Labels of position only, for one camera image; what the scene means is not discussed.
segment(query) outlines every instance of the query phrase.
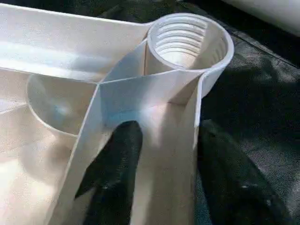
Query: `white plastic tray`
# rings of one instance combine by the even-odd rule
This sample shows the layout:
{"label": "white plastic tray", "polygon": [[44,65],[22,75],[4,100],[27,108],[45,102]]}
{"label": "white plastic tray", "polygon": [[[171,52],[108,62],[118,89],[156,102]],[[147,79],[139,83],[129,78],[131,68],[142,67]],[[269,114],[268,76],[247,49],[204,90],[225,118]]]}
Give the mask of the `white plastic tray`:
{"label": "white plastic tray", "polygon": [[136,120],[131,224],[192,225],[201,99],[233,56],[228,33],[192,14],[136,24],[4,4],[0,31],[0,224],[81,224],[85,169]]}

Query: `compartment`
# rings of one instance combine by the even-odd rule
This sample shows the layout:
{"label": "compartment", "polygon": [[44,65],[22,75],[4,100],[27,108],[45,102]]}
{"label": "compartment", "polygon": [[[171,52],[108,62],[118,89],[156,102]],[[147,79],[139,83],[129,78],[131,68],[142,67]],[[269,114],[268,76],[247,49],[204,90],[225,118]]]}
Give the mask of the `compartment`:
{"label": "compartment", "polygon": [[55,137],[26,104],[29,74],[0,70],[0,224],[43,224],[76,136]]}
{"label": "compartment", "polygon": [[73,202],[84,171],[123,121],[136,120],[143,147],[131,224],[192,224],[202,82],[180,71],[101,83],[88,109],[51,225],[80,225],[91,192]]}

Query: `white panel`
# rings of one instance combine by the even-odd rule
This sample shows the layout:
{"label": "white panel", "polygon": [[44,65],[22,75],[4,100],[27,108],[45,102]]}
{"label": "white panel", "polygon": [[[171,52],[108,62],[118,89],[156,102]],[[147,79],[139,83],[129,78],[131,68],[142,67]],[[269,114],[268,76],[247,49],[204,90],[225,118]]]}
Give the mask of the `white panel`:
{"label": "white panel", "polygon": [[199,81],[177,128],[173,225],[194,224],[195,178],[202,81]]}
{"label": "white panel", "polygon": [[143,40],[131,53],[119,61],[103,80],[114,81],[144,74],[147,40]]}
{"label": "white panel", "polygon": [[196,73],[174,70],[101,83],[101,101],[105,102],[109,115],[128,110],[141,110],[171,101],[197,76]]}
{"label": "white panel", "polygon": [[100,81],[150,25],[0,4],[0,67]]}

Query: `white plastic surface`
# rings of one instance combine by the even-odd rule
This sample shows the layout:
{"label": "white plastic surface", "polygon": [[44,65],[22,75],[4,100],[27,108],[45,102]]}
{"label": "white plastic surface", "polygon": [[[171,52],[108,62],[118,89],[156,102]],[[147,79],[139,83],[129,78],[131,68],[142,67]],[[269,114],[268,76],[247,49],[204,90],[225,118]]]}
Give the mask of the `white plastic surface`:
{"label": "white plastic surface", "polygon": [[222,0],[300,37],[299,0]]}
{"label": "white plastic surface", "polygon": [[[137,120],[143,146],[131,224],[192,225],[201,99],[233,56],[229,34],[191,14],[136,24],[4,4],[0,10],[1,222],[81,224],[91,193],[74,196],[86,168],[116,126]],[[171,28],[190,29],[191,19],[205,26],[198,55],[176,52],[173,59],[149,41],[169,19]],[[187,40],[178,37],[171,37],[176,45]]]}

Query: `black leather surface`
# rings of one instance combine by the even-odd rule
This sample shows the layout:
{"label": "black leather surface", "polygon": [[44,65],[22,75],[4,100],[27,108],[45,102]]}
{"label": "black leather surface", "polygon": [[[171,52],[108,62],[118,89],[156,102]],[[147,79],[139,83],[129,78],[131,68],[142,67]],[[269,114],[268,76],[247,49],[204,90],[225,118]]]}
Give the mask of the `black leather surface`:
{"label": "black leather surface", "polygon": [[[227,17],[233,21],[234,13],[227,11]],[[237,17],[235,20],[233,25],[239,24]],[[202,120],[213,119],[239,142],[241,149],[285,203],[294,222],[300,224],[300,70],[297,67],[299,57],[295,57],[295,49],[299,48],[298,42],[295,42],[297,38],[271,26],[270,30],[257,27],[247,34],[251,27],[238,30],[225,25],[235,44],[235,56],[212,91],[203,99]],[[263,45],[250,36],[255,33],[263,36],[268,32],[273,36],[267,34],[271,38],[268,41],[264,37]],[[278,49],[273,44],[274,40],[278,42]],[[288,51],[282,53],[280,48],[283,43],[286,43],[290,54]]]}
{"label": "black leather surface", "polygon": [[198,168],[214,225],[292,224],[265,176],[211,120],[202,121],[198,146]]}

